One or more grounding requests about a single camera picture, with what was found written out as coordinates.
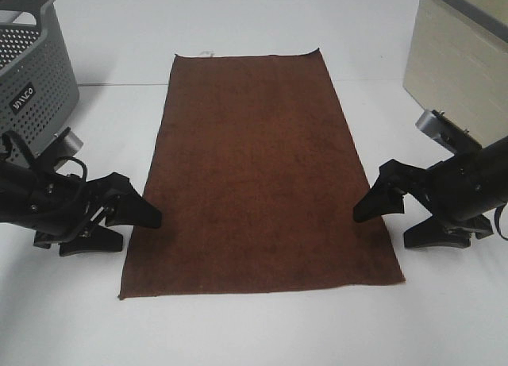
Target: logo label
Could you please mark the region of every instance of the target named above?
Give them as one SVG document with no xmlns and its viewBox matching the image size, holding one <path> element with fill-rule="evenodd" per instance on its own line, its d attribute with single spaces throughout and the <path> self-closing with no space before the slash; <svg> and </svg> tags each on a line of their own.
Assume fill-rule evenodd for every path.
<svg viewBox="0 0 508 366">
<path fill-rule="evenodd" d="M 10 109 L 14 114 L 18 114 L 34 95 L 35 88 L 32 83 L 28 83 L 25 88 L 10 101 Z"/>
</svg>

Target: plastic laundry basket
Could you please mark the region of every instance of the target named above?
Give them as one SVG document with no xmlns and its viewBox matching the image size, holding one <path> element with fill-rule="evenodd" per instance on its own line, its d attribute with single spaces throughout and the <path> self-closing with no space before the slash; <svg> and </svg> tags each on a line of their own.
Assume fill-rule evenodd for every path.
<svg viewBox="0 0 508 366">
<path fill-rule="evenodd" d="M 0 133 L 16 131 L 36 155 L 79 99 L 54 1 L 0 0 L 0 10 L 30 13 L 36 21 L 0 24 Z M 10 160 L 26 164 L 16 149 Z"/>
</svg>

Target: white background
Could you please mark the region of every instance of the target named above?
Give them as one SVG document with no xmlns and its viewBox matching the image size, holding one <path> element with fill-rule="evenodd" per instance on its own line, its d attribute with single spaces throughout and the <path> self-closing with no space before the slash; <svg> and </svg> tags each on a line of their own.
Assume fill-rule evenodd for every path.
<svg viewBox="0 0 508 366">
<path fill-rule="evenodd" d="M 418 132 L 402 77 L 418 0 L 57 0 L 81 99 L 67 123 L 90 179 L 142 191 L 174 54 L 299 54 L 320 47 L 370 182 L 391 158 L 449 158 Z M 69 164 L 65 171 L 76 171 Z M 501 365 L 508 243 L 406 250 L 426 219 L 385 218 L 407 278 L 390 287 L 126 299 L 125 251 L 59 258 L 0 225 L 0 365 Z M 131 227 L 117 230 L 129 237 Z"/>
</svg>

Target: brown towel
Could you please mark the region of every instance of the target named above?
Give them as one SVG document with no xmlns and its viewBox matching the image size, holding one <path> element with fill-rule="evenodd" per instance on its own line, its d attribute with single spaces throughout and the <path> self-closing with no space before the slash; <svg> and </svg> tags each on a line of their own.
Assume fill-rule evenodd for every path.
<svg viewBox="0 0 508 366">
<path fill-rule="evenodd" d="M 404 280 L 319 51 L 183 58 L 171 70 L 120 298 Z"/>
</svg>

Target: robotic arm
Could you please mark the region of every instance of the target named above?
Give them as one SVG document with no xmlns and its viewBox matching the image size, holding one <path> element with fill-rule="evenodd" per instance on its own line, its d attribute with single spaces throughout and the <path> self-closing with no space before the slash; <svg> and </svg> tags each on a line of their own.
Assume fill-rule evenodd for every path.
<svg viewBox="0 0 508 366">
<path fill-rule="evenodd" d="M 413 195 L 433 216 L 404 233 L 407 248 L 444 245 L 466 248 L 471 235 L 490 236 L 492 226 L 482 215 L 497 208 L 495 224 L 508 201 L 508 137 L 486 148 L 443 114 L 426 110 L 417 127 L 454 156 L 428 169 L 390 160 L 379 178 L 353 209 L 353 219 L 403 213 L 402 198 Z"/>
<path fill-rule="evenodd" d="M 33 245 L 60 245 L 60 255 L 80 252 L 120 252 L 123 237 L 106 226 L 141 225 L 159 228 L 161 213 L 118 173 L 87 181 L 86 165 L 74 158 L 80 141 L 65 129 L 37 158 L 14 131 L 2 135 L 6 151 L 0 153 L 0 222 L 35 229 Z M 28 168 L 8 161 L 16 145 Z M 81 176 L 61 175 L 66 161 L 79 164 Z"/>
</svg>

